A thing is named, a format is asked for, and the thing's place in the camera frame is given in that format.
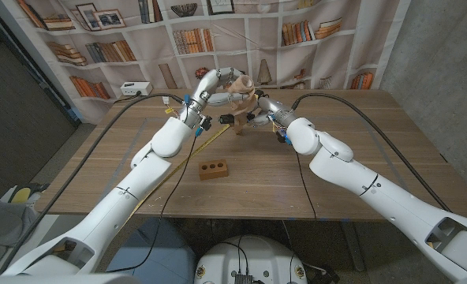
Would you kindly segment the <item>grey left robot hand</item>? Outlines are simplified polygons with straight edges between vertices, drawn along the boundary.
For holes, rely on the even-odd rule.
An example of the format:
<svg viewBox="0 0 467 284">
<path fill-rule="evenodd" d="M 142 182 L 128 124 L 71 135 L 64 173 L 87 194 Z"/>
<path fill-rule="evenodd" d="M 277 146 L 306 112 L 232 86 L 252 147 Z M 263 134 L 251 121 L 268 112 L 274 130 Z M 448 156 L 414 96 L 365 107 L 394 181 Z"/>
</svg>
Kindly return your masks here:
<svg viewBox="0 0 467 284">
<path fill-rule="evenodd" d="M 228 82 L 233 83 L 241 75 L 244 73 L 233 67 L 213 69 L 207 72 L 180 110 L 179 120 L 193 129 L 200 122 L 200 113 L 207 105 L 219 107 L 233 101 L 234 98 L 241 99 L 242 95 L 238 93 L 231 95 L 227 91 L 216 92 L 218 86 Z"/>
</svg>

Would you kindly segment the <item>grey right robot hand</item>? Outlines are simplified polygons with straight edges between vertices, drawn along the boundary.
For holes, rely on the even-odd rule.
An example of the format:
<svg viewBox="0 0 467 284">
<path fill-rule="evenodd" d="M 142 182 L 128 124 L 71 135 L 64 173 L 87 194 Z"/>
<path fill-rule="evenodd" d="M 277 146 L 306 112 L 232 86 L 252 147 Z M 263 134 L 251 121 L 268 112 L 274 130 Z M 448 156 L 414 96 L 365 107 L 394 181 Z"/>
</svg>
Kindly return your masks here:
<svg viewBox="0 0 467 284">
<path fill-rule="evenodd" d="M 260 109 L 260 112 L 253 119 L 248 120 L 248 124 L 252 126 L 267 125 L 274 122 L 276 125 L 288 127 L 297 119 L 297 116 L 289 107 L 268 97 L 259 97 L 256 108 Z"/>
</svg>

